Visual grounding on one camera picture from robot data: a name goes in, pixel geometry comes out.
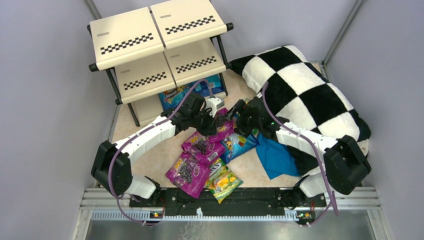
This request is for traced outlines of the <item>blue Skittles candy bag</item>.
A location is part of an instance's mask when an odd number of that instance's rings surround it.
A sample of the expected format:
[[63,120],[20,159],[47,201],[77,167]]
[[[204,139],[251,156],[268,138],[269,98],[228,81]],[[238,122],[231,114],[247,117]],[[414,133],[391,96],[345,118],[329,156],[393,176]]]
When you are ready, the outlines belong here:
[[244,137],[237,133],[229,135],[221,140],[220,143],[224,146],[224,153],[220,158],[225,164],[260,145],[253,134]]

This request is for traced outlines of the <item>green Fox's candy bag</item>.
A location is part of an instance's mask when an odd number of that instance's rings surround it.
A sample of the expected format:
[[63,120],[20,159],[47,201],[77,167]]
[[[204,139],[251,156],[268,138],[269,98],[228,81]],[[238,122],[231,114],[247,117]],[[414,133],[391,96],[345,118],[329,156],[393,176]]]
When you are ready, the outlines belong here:
[[254,128],[251,134],[256,137],[259,134],[259,130],[257,128]]

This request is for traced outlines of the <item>blue cloth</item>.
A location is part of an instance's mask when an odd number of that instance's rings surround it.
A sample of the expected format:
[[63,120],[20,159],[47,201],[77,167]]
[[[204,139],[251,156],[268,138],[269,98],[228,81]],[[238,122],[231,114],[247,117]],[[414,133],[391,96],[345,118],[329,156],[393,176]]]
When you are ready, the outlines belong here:
[[281,175],[299,177],[295,160],[287,146],[265,138],[261,133],[256,137],[259,145],[256,146],[257,156],[270,180]]

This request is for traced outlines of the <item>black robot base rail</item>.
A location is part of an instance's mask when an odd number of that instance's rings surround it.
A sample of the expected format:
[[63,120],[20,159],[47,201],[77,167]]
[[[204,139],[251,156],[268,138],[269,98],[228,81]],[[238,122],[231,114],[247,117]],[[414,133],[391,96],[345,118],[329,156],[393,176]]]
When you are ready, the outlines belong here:
[[289,210],[326,207],[324,194],[307,198],[299,190],[278,187],[237,187],[222,202],[204,189],[198,198],[180,188],[163,188],[151,199],[131,200],[131,208],[159,208],[165,216],[194,216],[198,209],[206,217],[282,216]]

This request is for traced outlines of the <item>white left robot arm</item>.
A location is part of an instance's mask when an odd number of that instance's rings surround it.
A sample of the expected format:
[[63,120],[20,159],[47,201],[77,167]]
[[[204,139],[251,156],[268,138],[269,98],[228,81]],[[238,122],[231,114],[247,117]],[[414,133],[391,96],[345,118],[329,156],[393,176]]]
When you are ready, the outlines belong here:
[[133,176],[132,165],[157,144],[189,128],[210,136],[217,133],[215,115],[225,105],[222,98],[204,98],[192,92],[176,108],[163,111],[142,130],[114,143],[102,142],[90,171],[111,195],[150,199],[159,184],[146,176]]

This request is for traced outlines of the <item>purple grape candy bag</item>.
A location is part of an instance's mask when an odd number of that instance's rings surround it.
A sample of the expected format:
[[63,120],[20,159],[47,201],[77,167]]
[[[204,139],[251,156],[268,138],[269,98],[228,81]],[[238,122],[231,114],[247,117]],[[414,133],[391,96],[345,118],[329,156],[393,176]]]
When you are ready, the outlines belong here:
[[181,148],[207,167],[225,152],[225,148],[220,142],[210,142],[206,136],[197,131],[181,144]]
[[211,169],[191,154],[182,152],[165,176],[189,196],[198,199],[210,176]]
[[215,123],[217,133],[207,137],[211,143],[219,142],[234,133],[234,121],[224,119],[224,115],[228,113],[227,108],[220,109],[215,115]]

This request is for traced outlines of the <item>black white checkered pillow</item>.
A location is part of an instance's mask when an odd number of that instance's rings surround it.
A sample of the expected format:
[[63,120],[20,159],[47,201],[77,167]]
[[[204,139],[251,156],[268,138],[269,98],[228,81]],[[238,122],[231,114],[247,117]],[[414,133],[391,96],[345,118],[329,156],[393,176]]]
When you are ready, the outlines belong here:
[[265,83],[265,99],[276,117],[333,138],[354,138],[365,156],[371,130],[347,97],[329,82],[294,45],[234,59],[230,69],[256,93]]

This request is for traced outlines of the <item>cream three-tier shelf rack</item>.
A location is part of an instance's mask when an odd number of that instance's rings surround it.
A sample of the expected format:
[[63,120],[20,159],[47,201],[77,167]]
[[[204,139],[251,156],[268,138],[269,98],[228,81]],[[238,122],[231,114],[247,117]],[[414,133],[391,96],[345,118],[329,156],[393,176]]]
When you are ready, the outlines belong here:
[[159,93],[229,68],[221,36],[234,28],[209,0],[168,0],[87,25],[92,72],[105,71],[137,127],[161,111]]

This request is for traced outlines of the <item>blue candy bag on shelf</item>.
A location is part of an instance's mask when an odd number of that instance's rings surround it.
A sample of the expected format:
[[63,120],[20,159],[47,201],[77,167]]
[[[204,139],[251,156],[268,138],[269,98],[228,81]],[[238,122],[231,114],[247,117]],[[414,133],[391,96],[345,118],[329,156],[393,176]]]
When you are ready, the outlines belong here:
[[218,74],[208,76],[204,78],[205,81],[200,82],[193,90],[193,92],[203,96],[209,97],[211,95],[210,90],[213,95],[224,92],[224,87],[222,81]]
[[160,103],[164,110],[176,108],[189,92],[192,84],[185,84],[176,88],[166,90],[158,94]]

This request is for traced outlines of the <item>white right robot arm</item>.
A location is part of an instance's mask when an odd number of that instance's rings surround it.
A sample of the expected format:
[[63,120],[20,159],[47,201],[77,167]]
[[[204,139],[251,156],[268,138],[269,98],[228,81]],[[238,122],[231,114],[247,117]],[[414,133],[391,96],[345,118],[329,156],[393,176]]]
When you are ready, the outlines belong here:
[[314,157],[319,172],[307,174],[294,187],[306,198],[332,192],[349,195],[372,170],[354,138],[334,138],[299,127],[273,115],[263,97],[238,100],[225,118],[236,119],[234,130],[239,135],[246,137],[257,129],[270,140]]

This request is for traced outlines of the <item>green yellow candy bag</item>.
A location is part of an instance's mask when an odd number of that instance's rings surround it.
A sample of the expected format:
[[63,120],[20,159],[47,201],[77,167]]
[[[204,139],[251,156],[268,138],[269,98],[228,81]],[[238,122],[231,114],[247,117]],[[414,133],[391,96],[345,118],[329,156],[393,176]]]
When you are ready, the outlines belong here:
[[212,193],[219,204],[244,183],[221,158],[217,158],[209,169],[211,172],[204,187]]

